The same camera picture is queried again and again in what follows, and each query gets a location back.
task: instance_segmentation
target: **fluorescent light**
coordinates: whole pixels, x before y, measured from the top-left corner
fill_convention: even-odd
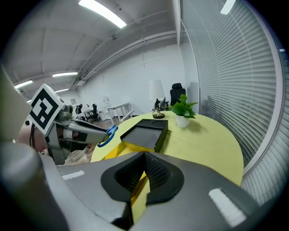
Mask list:
[[[126,23],[117,17],[112,11],[94,0],[81,0],[79,5],[84,6],[107,18],[109,21],[116,24],[119,28],[126,26]]]
[[[55,91],[56,92],[64,92],[64,91],[68,91],[69,89],[68,88],[65,88],[65,89],[62,89],[62,90],[58,90],[58,91]]]
[[[32,80],[29,80],[29,81],[27,81],[27,82],[24,82],[24,83],[21,83],[21,84],[16,85],[15,88],[20,88],[20,87],[23,87],[23,86],[28,85],[28,84],[31,84],[31,83],[33,83],[33,81],[32,81]]]
[[[227,0],[224,7],[221,10],[221,14],[228,14],[230,10],[233,8],[236,0]]]
[[[66,72],[66,73],[53,74],[52,77],[59,77],[59,76],[66,76],[66,75],[77,75],[77,72]]]

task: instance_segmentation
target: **round table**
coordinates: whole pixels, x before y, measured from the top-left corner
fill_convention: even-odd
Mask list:
[[[242,151],[228,129],[203,115],[190,119],[188,127],[179,128],[174,113],[162,113],[165,114],[163,120],[168,120],[168,133],[160,153],[206,165],[235,184],[241,184]],[[142,119],[153,119],[153,113],[139,115],[121,123],[114,138],[107,145],[95,148],[92,162],[102,160],[121,143],[120,136]]]

